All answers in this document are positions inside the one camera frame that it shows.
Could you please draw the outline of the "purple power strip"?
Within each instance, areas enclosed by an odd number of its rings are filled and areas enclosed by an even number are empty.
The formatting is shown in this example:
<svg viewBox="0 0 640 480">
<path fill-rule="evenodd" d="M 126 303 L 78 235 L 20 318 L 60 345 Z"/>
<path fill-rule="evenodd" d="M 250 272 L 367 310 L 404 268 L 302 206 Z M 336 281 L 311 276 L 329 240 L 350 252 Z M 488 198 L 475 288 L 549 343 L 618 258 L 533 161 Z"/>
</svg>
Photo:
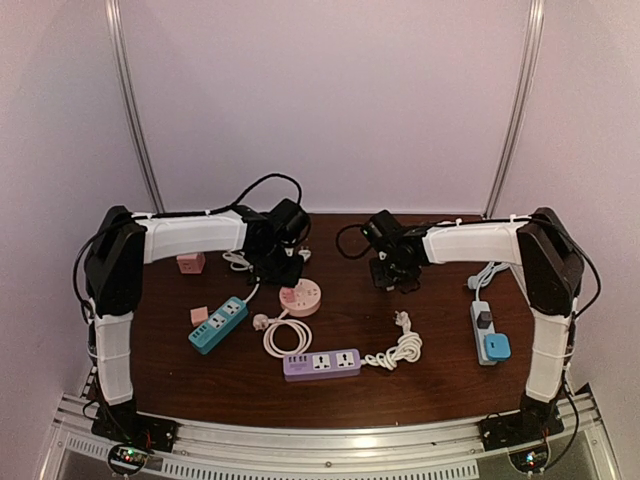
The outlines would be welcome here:
<svg viewBox="0 0 640 480">
<path fill-rule="evenodd" d="M 287 382 L 357 376 L 361 367 L 361 355 L 357 349 L 305 352 L 283 358 L 283 375 Z"/>
</svg>

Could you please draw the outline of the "pink round socket base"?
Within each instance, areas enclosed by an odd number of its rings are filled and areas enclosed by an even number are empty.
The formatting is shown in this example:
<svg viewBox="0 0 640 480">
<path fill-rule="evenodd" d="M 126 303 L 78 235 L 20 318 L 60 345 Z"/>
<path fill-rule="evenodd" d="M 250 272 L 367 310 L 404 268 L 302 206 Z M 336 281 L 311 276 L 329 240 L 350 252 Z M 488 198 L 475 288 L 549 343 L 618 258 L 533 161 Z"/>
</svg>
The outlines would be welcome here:
<svg viewBox="0 0 640 480">
<path fill-rule="evenodd" d="M 296 292 L 296 301 L 284 303 L 280 301 L 283 310 L 286 310 L 291 316 L 296 318 L 305 318 L 316 313 L 322 300 L 322 293 L 319 285 L 309 279 L 301 278 L 294 288 Z"/>
</svg>

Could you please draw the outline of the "small pink charger plug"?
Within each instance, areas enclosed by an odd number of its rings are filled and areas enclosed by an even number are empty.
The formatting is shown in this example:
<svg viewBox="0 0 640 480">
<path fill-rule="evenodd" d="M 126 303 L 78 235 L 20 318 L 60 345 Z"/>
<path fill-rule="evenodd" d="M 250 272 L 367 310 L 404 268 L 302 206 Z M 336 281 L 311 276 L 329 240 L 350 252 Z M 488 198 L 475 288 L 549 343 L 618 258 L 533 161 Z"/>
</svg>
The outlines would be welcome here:
<svg viewBox="0 0 640 480">
<path fill-rule="evenodd" d="M 206 306 L 190 310 L 190 320 L 193 327 L 197 328 L 209 319 L 209 310 Z"/>
</svg>

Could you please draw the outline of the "pink plug adapter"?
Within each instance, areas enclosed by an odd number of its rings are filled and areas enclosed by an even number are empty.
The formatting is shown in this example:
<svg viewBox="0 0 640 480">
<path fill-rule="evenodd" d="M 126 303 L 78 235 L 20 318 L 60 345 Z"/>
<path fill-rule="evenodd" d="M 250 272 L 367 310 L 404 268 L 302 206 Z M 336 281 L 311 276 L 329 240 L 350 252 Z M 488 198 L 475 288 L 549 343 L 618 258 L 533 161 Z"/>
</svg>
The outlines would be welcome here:
<svg viewBox="0 0 640 480">
<path fill-rule="evenodd" d="M 282 287 L 279 292 L 281 302 L 291 303 L 296 301 L 296 292 L 294 288 Z"/>
</svg>

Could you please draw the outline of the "grey power strip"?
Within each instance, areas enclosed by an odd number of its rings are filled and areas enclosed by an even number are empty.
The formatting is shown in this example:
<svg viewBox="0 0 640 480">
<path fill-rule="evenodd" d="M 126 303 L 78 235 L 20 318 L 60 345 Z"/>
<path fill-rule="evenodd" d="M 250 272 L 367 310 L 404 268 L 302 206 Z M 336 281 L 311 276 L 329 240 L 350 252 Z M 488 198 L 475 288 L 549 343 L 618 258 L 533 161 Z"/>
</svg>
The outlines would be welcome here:
<svg viewBox="0 0 640 480">
<path fill-rule="evenodd" d="M 492 327 L 490 329 L 481 330 L 477 328 L 476 318 L 478 314 L 483 310 L 490 310 L 489 304 L 486 301 L 474 300 L 471 303 L 470 314 L 471 314 L 471 323 L 472 323 L 476 350 L 477 350 L 477 358 L 478 358 L 478 363 L 481 366 L 493 366 L 493 365 L 496 365 L 498 362 L 489 362 L 487 360 L 485 347 L 484 347 L 484 338 L 487 334 L 497 333 L 497 332 L 495 331 L 495 328 L 494 328 L 494 322 L 492 323 Z"/>
</svg>

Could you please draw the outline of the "teal power strip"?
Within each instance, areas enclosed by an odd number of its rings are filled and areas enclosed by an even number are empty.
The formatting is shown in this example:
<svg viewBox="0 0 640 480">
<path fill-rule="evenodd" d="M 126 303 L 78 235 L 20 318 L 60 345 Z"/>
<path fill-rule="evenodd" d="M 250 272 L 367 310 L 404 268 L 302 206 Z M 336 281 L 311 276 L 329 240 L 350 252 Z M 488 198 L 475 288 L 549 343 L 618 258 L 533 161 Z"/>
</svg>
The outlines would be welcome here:
<svg viewBox="0 0 640 480">
<path fill-rule="evenodd" d="M 209 319 L 195 328 L 188 339 L 192 347 L 201 355 L 210 353 L 225 337 L 248 316 L 246 302 L 238 297 L 230 297 L 221 307 L 209 311 Z"/>
</svg>

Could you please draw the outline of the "black charger plug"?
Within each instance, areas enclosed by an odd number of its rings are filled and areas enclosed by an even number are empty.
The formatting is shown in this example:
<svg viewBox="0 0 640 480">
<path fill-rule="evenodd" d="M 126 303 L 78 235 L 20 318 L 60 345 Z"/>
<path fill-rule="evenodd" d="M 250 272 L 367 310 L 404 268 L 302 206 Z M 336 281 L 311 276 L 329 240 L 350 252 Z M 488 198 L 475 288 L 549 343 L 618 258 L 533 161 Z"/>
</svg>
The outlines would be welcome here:
<svg viewBox="0 0 640 480">
<path fill-rule="evenodd" d="M 490 310 L 481 311 L 476 318 L 477 328 L 481 330 L 490 329 L 492 323 L 493 316 Z"/>
</svg>

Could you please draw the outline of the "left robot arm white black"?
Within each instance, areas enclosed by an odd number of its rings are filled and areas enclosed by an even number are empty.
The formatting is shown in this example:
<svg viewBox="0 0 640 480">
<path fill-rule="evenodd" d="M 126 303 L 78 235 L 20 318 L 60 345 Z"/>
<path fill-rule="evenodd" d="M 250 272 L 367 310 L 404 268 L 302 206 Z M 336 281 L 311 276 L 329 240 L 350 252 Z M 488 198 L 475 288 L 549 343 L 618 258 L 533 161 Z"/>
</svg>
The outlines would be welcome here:
<svg viewBox="0 0 640 480">
<path fill-rule="evenodd" d="M 290 199 L 267 213 L 244 205 L 218 213 L 135 214 L 121 205 L 107 211 L 88 242 L 83 270 L 99 388 L 114 406 L 103 420 L 111 434 L 133 444 L 144 433 L 142 419 L 120 404 L 134 398 L 130 331 L 142 298 L 145 265 L 186 254 L 241 252 L 262 282 L 293 287 L 304 264 L 294 249 L 310 224 L 309 215 Z"/>
</svg>

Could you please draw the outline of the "blue charger plug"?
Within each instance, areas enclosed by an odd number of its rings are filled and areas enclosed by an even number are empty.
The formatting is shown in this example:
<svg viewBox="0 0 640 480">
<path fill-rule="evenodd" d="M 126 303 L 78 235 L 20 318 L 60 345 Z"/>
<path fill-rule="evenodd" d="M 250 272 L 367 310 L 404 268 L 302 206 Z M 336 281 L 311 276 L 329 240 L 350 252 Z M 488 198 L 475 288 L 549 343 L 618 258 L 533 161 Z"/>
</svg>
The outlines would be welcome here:
<svg viewBox="0 0 640 480">
<path fill-rule="evenodd" d="M 484 347 L 489 362 L 505 362 L 511 358 L 511 346 L 505 334 L 487 334 L 484 338 Z"/>
</svg>

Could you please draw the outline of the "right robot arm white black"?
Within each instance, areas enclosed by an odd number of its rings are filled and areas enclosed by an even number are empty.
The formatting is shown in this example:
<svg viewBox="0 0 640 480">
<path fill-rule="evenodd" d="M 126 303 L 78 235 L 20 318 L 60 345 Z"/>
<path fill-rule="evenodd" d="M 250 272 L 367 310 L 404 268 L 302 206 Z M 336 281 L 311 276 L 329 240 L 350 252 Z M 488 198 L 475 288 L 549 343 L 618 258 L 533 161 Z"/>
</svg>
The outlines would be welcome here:
<svg viewBox="0 0 640 480">
<path fill-rule="evenodd" d="M 545 404 L 561 389 L 570 357 L 573 322 L 585 258 L 555 212 L 539 208 L 524 217 L 403 226 L 387 210 L 361 227 L 376 255 L 370 261 L 377 287 L 412 284 L 426 266 L 457 262 L 506 263 L 518 278 L 534 319 L 529 375 L 513 419 L 519 440 L 535 440 L 551 424 Z"/>
</svg>

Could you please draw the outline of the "pink cube socket adapter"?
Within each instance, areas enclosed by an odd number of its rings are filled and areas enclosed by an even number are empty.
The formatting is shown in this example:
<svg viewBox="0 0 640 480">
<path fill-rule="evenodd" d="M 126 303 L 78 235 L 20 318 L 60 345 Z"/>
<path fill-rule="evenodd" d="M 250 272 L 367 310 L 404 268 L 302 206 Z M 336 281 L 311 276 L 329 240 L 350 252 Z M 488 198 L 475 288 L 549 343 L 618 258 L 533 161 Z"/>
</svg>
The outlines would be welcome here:
<svg viewBox="0 0 640 480">
<path fill-rule="evenodd" d="M 206 257 L 202 252 L 183 254 L 176 257 L 179 271 L 183 275 L 199 275 L 203 272 Z"/>
</svg>

